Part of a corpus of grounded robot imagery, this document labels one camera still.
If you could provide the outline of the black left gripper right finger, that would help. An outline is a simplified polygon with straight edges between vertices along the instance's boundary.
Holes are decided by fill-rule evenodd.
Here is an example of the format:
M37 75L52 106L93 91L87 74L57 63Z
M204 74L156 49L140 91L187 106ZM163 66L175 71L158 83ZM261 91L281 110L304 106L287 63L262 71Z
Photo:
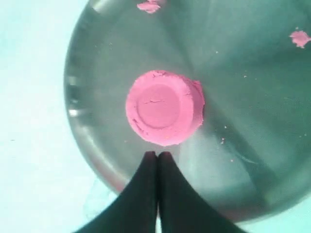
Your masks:
M163 233L243 233L191 187L169 152L157 159L158 206Z

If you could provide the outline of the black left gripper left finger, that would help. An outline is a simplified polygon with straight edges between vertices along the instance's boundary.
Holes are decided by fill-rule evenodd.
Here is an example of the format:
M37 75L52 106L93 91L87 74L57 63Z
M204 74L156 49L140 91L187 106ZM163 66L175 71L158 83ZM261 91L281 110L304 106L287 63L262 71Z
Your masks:
M78 233L154 233L157 217L157 156L146 152L120 195Z

